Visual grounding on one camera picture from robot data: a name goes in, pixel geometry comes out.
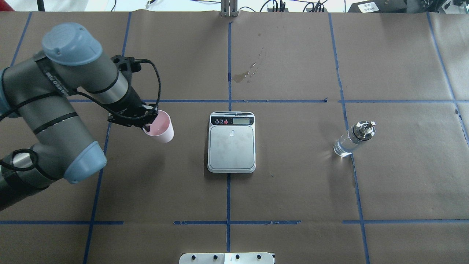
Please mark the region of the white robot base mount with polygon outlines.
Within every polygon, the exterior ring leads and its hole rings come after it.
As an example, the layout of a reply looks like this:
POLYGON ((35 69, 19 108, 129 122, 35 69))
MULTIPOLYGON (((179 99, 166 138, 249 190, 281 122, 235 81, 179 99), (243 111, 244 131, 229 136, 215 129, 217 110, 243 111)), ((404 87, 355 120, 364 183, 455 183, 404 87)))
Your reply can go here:
POLYGON ((275 264, 274 253, 235 252, 235 253, 184 253, 179 264, 275 264))

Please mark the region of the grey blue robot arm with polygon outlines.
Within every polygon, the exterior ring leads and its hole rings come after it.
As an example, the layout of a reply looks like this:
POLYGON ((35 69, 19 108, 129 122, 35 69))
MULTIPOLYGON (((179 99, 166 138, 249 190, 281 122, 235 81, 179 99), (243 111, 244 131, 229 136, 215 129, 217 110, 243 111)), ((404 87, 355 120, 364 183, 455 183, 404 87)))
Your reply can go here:
POLYGON ((150 60, 109 57, 76 22, 53 27, 41 43, 32 58, 1 71, 1 119, 23 118, 38 139, 1 159, 2 210, 60 179, 82 182, 107 164, 69 96, 88 98, 125 127, 144 129, 159 115, 159 100, 146 104, 131 86, 132 73, 150 60))

